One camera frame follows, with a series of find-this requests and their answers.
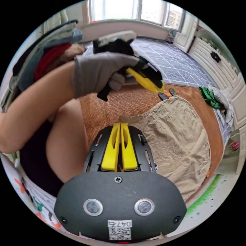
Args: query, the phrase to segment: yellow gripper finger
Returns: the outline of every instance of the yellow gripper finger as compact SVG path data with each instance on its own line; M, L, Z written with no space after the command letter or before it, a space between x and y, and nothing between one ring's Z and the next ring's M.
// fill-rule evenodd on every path
M126 70L128 74L131 74L135 77L136 81L146 90L157 94L158 92L164 93L164 83L162 83L162 87L158 88L149 78L144 78L142 75L134 71L132 68L128 68Z
M120 123L113 125L102 161L102 169L117 172L120 145Z
M135 170L138 167L127 123L121 123L121 150L123 170Z

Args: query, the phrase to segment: qr code sticker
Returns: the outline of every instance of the qr code sticker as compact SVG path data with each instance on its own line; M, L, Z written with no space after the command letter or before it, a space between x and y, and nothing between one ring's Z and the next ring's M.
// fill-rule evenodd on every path
M110 240L131 240L131 228L108 228Z

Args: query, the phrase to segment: drawer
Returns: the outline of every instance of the drawer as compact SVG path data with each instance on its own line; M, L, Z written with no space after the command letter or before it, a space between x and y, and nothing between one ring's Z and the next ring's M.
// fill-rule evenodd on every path
M226 76L221 72L218 66L214 65L214 62L204 52L193 46L189 55L208 72L220 89L228 89L229 92L233 90Z
M232 86L232 88L235 88L238 84L238 76L234 72L231 65L228 63L228 61L220 55L216 50L211 47L209 44L204 42L203 40L196 37L195 42L193 44L194 47L199 49L201 52L203 52L207 57L210 58L212 64L214 64L216 67L218 67L221 71L221 73L224 74L224 76L227 78L229 84ZM214 51L218 56L220 57L221 61L216 62L210 55L210 53Z
M246 124L246 85L242 76L236 88L230 94L234 107L234 129Z
M240 151L239 151L239 160L237 166L237 172L240 173L243 169L243 165L246 157L246 125L239 128L240 133Z

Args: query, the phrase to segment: red clothing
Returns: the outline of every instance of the red clothing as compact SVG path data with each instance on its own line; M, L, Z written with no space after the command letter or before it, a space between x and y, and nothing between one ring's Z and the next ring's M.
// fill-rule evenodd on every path
M39 61L35 73L34 82L43 77L45 69L50 65L50 63L62 55L68 48L71 47L71 43L59 44L52 49L50 49Z

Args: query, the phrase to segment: building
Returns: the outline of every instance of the building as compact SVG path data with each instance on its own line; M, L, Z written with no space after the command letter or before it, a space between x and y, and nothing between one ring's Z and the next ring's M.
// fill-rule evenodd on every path
M175 10L169 11L167 25L174 28L178 28L180 24L180 19L181 13Z

